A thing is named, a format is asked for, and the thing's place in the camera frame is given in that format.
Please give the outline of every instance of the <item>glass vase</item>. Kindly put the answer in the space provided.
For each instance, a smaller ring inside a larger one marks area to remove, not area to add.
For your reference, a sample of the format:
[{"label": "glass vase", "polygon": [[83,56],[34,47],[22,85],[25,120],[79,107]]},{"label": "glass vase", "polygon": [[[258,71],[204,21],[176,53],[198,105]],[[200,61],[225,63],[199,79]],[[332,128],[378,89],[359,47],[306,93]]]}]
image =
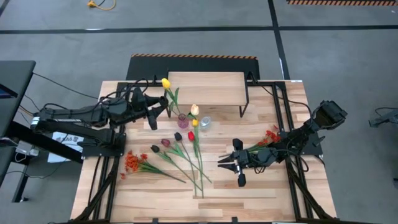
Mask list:
[{"label": "glass vase", "polygon": [[178,124],[178,126],[179,126],[181,129],[187,128],[188,125],[189,125],[189,119],[187,118],[187,115],[185,115],[185,114],[180,114],[180,115],[178,116],[177,124]]}]

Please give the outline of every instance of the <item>wooden tabletop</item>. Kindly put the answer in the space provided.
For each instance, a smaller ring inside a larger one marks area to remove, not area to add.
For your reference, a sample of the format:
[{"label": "wooden tabletop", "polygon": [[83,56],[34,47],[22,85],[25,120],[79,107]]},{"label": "wooden tabletop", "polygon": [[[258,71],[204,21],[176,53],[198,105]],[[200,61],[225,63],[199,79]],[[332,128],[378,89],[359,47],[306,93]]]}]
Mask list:
[{"label": "wooden tabletop", "polygon": [[[100,95],[104,96],[114,91],[117,83],[103,82]],[[307,103],[302,82],[286,81],[286,86],[290,100]],[[163,93],[161,87],[149,87],[146,91],[150,96],[160,96]],[[249,97],[250,103],[243,118],[239,117],[239,109],[235,107],[200,107],[198,117],[211,116],[213,120],[209,130],[200,132],[204,173],[213,181],[211,184],[203,179],[203,199],[199,197],[200,194],[195,196],[193,184],[183,174],[174,166],[165,163],[150,149],[153,144],[162,150],[165,149],[160,139],[167,138],[172,141],[174,133],[178,131],[183,135],[183,143],[191,152],[191,158],[195,158],[192,144],[187,139],[188,131],[192,131],[193,128],[190,126],[187,130],[181,130],[177,126],[177,117],[172,114],[172,117],[168,118],[165,111],[157,119],[156,131],[150,129],[146,119],[128,123],[126,152],[132,150],[135,154],[148,154],[151,164],[186,180],[187,183],[148,173],[128,174],[125,180],[121,180],[118,174],[111,222],[150,222],[152,218],[159,218],[160,222],[230,222],[231,217],[238,217],[240,222],[293,221],[292,199],[284,162],[273,163],[262,174],[245,170],[247,184],[243,188],[237,185],[237,175],[217,167],[219,156],[233,151],[233,138],[240,138],[245,146],[252,146],[262,139],[267,129],[277,125],[273,98],[261,87],[249,87]],[[285,118],[282,100],[280,106]],[[291,103],[290,108],[296,128],[309,119],[306,107]],[[188,113],[190,106],[181,106],[180,109]],[[191,174],[188,162],[174,155],[171,157],[186,173]],[[309,172],[305,173],[309,191],[325,211],[335,217],[323,165],[313,156],[303,158],[310,168]],[[87,206],[96,161],[97,157],[91,157],[83,163],[71,218],[77,217]],[[96,175],[94,193],[98,186],[100,170],[101,166]],[[121,158],[120,172],[124,172],[124,157]],[[305,217],[302,194],[298,189],[297,192],[300,211]],[[107,195],[106,192],[102,200],[100,217],[104,216]]]}]

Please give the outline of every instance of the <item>gray concrete floor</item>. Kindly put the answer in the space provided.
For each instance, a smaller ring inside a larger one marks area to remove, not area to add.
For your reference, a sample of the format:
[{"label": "gray concrete floor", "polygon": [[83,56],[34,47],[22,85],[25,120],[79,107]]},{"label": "gray concrete floor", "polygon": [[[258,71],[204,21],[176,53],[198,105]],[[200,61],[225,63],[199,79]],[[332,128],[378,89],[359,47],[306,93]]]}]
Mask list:
[{"label": "gray concrete floor", "polygon": [[[0,17],[0,30],[272,24],[263,0],[118,0],[109,12],[85,4],[10,0]],[[284,0],[274,4],[280,26],[398,21],[396,7],[290,6]],[[392,184],[392,178],[398,177],[396,127],[385,124],[372,129],[368,119],[375,117],[375,108],[398,104],[398,30],[283,31],[281,35],[291,79],[304,80],[310,106],[335,100],[349,114],[344,125],[324,133],[322,144],[338,216],[396,223],[398,190]],[[255,55],[261,78],[282,78],[273,31],[0,35],[0,49],[0,60],[35,60],[35,72],[93,96],[103,80],[126,77],[132,53]],[[79,108],[94,103],[38,77],[27,95],[38,106],[54,102]],[[34,110],[27,99],[22,105]],[[20,114],[15,120],[27,125]],[[56,168],[45,161],[45,154],[32,161],[29,174],[46,175]],[[48,179],[29,179],[25,197],[31,201],[25,203],[10,203],[19,174],[7,175],[0,189],[1,223],[68,220],[80,167],[69,162]],[[9,170],[20,169],[12,165]]]}]

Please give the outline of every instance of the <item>tulip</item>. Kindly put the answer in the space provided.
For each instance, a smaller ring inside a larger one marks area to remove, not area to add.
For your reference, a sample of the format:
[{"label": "tulip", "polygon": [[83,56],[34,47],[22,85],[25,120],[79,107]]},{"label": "tulip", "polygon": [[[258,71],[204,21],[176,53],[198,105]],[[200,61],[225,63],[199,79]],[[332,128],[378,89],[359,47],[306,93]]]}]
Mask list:
[{"label": "tulip", "polygon": [[157,147],[157,146],[155,146],[155,145],[152,145],[152,146],[150,147],[150,149],[151,149],[154,153],[158,153],[158,152],[160,151],[159,147]]},{"label": "tulip", "polygon": [[175,138],[176,141],[181,141],[182,140],[182,136],[181,136],[180,133],[175,133],[174,134],[174,138]]},{"label": "tulip", "polygon": [[193,119],[192,120],[192,126],[194,126],[194,127],[198,126],[198,120],[197,119]]},{"label": "tulip", "polygon": [[168,139],[162,139],[160,143],[162,143],[162,145],[164,145],[165,147],[170,146],[170,141]]},{"label": "tulip", "polygon": [[168,90],[171,86],[171,83],[166,78],[162,78],[162,86],[165,88],[165,90]]},{"label": "tulip", "polygon": [[189,139],[189,141],[193,141],[193,140],[195,140],[195,135],[193,134],[193,132],[188,132],[188,139]]},{"label": "tulip", "polygon": [[191,107],[191,114],[194,115],[194,116],[198,115],[198,114],[199,114],[199,106],[197,106],[197,105],[192,105],[192,107]]}]

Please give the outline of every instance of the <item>red tulip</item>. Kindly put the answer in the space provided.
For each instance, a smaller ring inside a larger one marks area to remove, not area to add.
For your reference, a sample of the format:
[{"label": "red tulip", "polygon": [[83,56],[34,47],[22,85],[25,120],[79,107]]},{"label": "red tulip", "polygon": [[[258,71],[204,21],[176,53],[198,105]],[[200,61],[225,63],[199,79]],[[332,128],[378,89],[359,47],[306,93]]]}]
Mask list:
[{"label": "red tulip", "polygon": [[168,139],[162,139],[160,143],[162,143],[162,145],[164,145],[165,147],[170,146],[170,141]]},{"label": "red tulip", "polygon": [[195,140],[195,135],[193,134],[193,132],[188,132],[188,139],[190,140],[190,141],[193,141],[193,140]]}]

